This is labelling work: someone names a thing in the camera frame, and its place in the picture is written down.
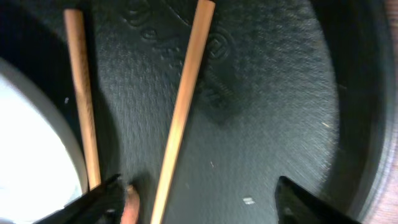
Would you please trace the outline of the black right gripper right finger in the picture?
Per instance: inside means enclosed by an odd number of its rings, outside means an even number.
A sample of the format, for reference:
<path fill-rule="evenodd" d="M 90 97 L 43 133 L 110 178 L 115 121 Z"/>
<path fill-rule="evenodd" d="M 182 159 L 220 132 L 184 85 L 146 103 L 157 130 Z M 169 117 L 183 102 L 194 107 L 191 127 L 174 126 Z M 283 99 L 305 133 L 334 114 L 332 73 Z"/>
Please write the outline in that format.
<path fill-rule="evenodd" d="M 286 176 L 279 177 L 274 197 L 279 224 L 360 224 Z"/>

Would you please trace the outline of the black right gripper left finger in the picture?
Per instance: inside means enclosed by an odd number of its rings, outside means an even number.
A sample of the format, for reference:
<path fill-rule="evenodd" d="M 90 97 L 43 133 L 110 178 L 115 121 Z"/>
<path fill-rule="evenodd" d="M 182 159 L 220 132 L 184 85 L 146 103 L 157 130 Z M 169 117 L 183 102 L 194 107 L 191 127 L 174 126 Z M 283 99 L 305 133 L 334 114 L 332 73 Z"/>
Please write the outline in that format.
<path fill-rule="evenodd" d="M 39 220 L 38 224 L 118 223 L 124 207 L 124 189 L 120 174 Z"/>

